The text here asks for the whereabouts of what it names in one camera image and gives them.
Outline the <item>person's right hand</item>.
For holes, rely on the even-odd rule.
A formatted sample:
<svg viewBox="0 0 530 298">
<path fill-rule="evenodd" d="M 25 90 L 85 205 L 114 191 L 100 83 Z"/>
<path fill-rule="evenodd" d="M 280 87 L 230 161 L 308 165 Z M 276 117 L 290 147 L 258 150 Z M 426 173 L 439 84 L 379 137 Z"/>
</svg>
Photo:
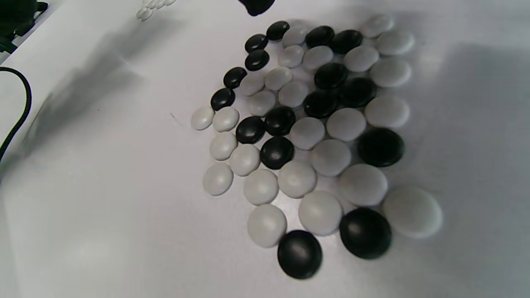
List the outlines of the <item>person's right hand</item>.
<svg viewBox="0 0 530 298">
<path fill-rule="evenodd" d="M 267 12 L 275 0 L 238 0 L 246 9 L 248 15 L 256 17 Z"/>
</svg>

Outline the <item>person's left hand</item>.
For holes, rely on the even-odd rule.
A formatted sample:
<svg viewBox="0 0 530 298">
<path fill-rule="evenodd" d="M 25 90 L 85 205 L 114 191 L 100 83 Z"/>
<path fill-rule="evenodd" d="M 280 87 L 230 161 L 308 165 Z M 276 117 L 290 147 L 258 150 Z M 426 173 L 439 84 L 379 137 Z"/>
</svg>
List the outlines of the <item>person's left hand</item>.
<svg viewBox="0 0 530 298">
<path fill-rule="evenodd" d="M 38 16 L 47 11 L 47 2 L 37 0 L 2 0 L 0 2 L 0 51 L 12 53 L 17 49 L 12 42 L 31 30 Z"/>
</svg>

